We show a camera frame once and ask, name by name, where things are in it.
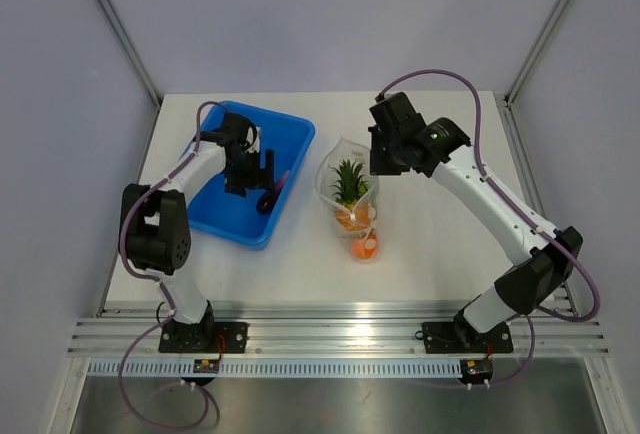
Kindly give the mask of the toy pineapple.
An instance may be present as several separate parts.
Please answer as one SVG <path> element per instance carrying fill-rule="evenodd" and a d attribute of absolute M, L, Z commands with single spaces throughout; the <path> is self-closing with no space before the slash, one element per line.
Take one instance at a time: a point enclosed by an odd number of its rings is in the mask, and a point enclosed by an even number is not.
<path fill-rule="evenodd" d="M 369 182 L 363 173 L 364 163 L 343 159 L 331 170 L 337 180 L 331 185 L 334 189 L 333 200 L 341 206 L 334 209 L 336 221 L 347 231 L 356 232 L 369 226 L 368 203 L 359 204 L 360 199 L 369 191 Z"/>

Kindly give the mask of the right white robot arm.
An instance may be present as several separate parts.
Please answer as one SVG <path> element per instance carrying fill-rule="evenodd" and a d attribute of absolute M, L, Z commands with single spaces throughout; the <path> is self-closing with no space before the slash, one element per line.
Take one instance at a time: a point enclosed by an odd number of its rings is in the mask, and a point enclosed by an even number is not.
<path fill-rule="evenodd" d="M 374 174 L 413 170 L 434 180 L 484 225 L 512 264 L 454 317 L 453 334 L 460 347 L 478 349 L 491 330 L 531 313 L 570 276 L 566 256 L 581 248 L 578 231 L 560 231 L 539 216 L 519 217 L 527 205 L 476 159 L 469 136 L 453 121 L 441 117 L 426 123 L 419 114 L 404 120 L 379 117 L 369 131 Z"/>

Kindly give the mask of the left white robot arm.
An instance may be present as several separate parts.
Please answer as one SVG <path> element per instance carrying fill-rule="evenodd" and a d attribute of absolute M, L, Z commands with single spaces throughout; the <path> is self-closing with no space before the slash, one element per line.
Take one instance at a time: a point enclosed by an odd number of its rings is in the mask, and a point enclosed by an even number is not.
<path fill-rule="evenodd" d="M 273 166 L 274 153 L 261 150 L 255 124 L 225 113 L 219 127 L 197 130 L 178 164 L 156 184 L 125 188 L 118 251 L 129 274 L 154 282 L 167 305 L 159 324 L 161 352 L 222 354 L 233 340 L 233 329 L 217 326 L 194 277 L 180 271 L 191 250 L 188 206 L 216 176 L 231 195 L 269 190 Z"/>

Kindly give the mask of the clear zip top bag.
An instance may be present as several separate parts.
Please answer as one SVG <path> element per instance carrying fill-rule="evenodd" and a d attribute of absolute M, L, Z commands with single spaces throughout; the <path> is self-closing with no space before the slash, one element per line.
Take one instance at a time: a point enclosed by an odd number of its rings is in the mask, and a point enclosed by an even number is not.
<path fill-rule="evenodd" d="M 368 147 L 340 138 L 320 163 L 315 192 L 325 206 L 330 225 L 352 259 L 373 261 L 379 251 L 379 179 L 370 171 Z"/>

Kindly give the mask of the dark purple toy eggplant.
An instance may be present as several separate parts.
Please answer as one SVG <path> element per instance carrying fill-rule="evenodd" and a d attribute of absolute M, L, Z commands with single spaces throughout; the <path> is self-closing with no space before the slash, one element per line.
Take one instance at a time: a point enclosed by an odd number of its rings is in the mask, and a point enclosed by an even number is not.
<path fill-rule="evenodd" d="M 265 191 L 265 193 L 258 199 L 256 203 L 256 210 L 260 214 L 267 214 L 273 211 L 280 194 L 286 185 L 290 171 L 287 170 L 283 175 L 274 183 L 274 185 Z"/>

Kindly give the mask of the orange toy fruit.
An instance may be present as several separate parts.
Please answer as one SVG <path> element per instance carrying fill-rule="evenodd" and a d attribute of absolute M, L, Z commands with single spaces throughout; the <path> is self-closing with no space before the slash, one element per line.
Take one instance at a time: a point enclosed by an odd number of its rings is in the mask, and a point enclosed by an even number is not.
<path fill-rule="evenodd" d="M 375 232 L 362 238 L 353 239 L 350 242 L 351 255 L 359 261 L 373 259 L 379 249 L 379 240 Z"/>

